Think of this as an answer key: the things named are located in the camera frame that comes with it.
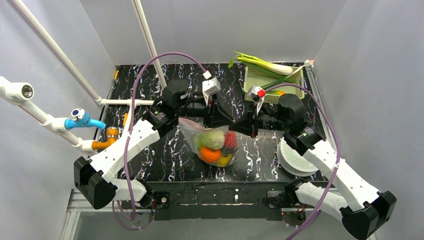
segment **clear plastic bag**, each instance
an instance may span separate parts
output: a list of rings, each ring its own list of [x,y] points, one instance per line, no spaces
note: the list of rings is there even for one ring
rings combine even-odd
[[[179,118],[179,129],[191,150],[205,163],[226,167],[235,162],[237,138],[228,126],[206,129],[200,124],[185,118]]]

